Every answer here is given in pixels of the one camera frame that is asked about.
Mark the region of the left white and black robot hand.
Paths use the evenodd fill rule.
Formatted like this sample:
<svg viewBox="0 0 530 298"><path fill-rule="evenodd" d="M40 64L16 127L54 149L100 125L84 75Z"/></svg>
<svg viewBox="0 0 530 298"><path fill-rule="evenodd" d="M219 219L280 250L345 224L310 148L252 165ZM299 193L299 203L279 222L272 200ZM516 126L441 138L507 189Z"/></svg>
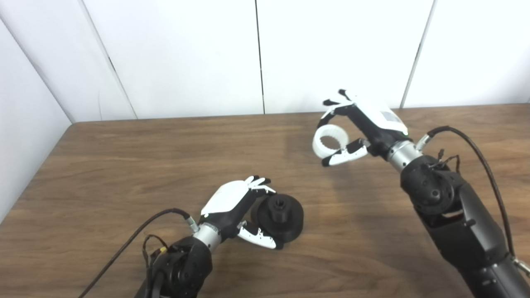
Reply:
<svg viewBox="0 0 530 298"><path fill-rule="evenodd" d="M193 237L204 243L210 252L237 236L267 249L283 249L282 241L264 232L257 224L244 220L257 199L277 194L267 185L270 182L268 178L253 175L220 186L201 210L198 230Z"/></svg>

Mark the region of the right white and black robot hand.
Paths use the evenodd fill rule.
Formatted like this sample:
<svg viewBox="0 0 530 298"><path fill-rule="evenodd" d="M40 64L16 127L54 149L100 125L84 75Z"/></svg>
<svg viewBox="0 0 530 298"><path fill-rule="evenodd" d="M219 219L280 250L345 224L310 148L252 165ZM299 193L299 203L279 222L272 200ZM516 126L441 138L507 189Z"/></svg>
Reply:
<svg viewBox="0 0 530 298"><path fill-rule="evenodd" d="M348 96L343 89L338 93L343 99L323 101L328 109L320 118L313 137L312 148L322 166L358 160L367 154L386 160L397 144L412 142L408 128L385 103ZM344 129L329 123L337 115L348 117L364 137L350 141Z"/></svg>

